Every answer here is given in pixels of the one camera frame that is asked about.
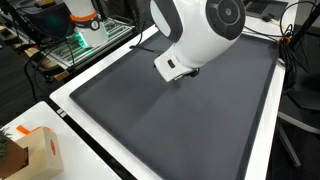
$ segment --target black mat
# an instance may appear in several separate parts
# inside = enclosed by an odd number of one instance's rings
[[[157,33],[143,46],[170,44]],[[156,56],[133,50],[70,96],[164,179],[243,179],[276,49],[242,35],[196,78],[172,83],[153,67]]]

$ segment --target table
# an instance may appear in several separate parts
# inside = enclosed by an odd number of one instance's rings
[[[57,134],[64,171],[52,180],[121,179],[45,102],[36,104],[4,126],[13,140],[24,136],[15,129],[19,125],[29,130],[46,126]]]
[[[288,11],[285,16],[289,17],[284,22],[294,24],[295,16],[294,9]],[[246,25],[255,30],[268,30],[265,33],[279,32],[277,26],[265,23],[259,19],[247,17]],[[157,32],[155,26],[150,27],[143,33],[142,42]],[[137,179],[160,179],[160,177],[137,159],[131,152],[124,148],[114,137],[105,131],[98,123],[96,123],[89,115],[81,110],[70,98],[69,95],[86,81],[97,75],[103,69],[110,66],[120,57],[130,51],[130,46],[135,45],[140,39],[140,36],[135,37],[113,53],[99,61],[97,64],[80,74],[78,77],[53,92],[50,98],[59,105],[73,120],[84,128],[106,151],[108,151],[115,159],[117,159],[130,173]],[[271,152],[272,139],[277,119],[280,96],[285,70],[277,64],[274,75],[269,87],[269,92],[266,98],[264,110],[262,112],[260,124],[257,130],[256,139],[253,145],[250,161],[247,168],[247,180],[265,179],[269,156]]]

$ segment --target orange label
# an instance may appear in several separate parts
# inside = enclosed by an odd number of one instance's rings
[[[56,155],[56,147],[54,146],[52,139],[50,140],[50,144],[51,144],[51,151],[52,151],[53,155]]]

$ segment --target white table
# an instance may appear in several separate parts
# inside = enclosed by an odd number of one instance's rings
[[[286,23],[294,24],[295,16],[294,9],[289,11],[285,20]],[[256,30],[267,30],[265,33],[278,32],[277,26],[265,23],[259,19],[247,18],[247,26]],[[143,33],[142,41],[152,36],[158,30],[154,26],[150,27]],[[84,128],[104,149],[106,149],[115,159],[117,159],[130,173],[138,179],[160,179],[151,169],[143,164],[137,157],[129,152],[122,144],[120,144],[111,134],[105,131],[98,123],[96,123],[89,115],[80,109],[70,98],[69,95],[86,81],[97,75],[99,72],[110,66],[112,63],[128,53],[131,49],[129,46],[135,45],[140,36],[132,39],[127,44],[123,45],[112,54],[108,55],[97,64],[80,74],[78,77],[55,91],[50,95],[50,98],[59,105],[72,119]],[[269,156],[271,151],[272,139],[275,129],[277,112],[279,108],[282,84],[284,79],[284,68],[277,65],[269,87],[269,92],[265,102],[264,110],[258,127],[256,139],[253,145],[247,173],[247,180],[262,180],[265,179]]]
[[[45,102],[4,126],[13,140],[24,136],[16,130],[19,125],[29,130],[46,126],[57,134],[64,171],[52,180],[121,179]]]

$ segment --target gray work surface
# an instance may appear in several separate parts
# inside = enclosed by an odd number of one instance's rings
[[[142,46],[170,44],[157,33]],[[278,57],[271,44],[242,35],[197,77],[171,83],[156,54],[135,49],[70,96],[161,178],[243,179]]]

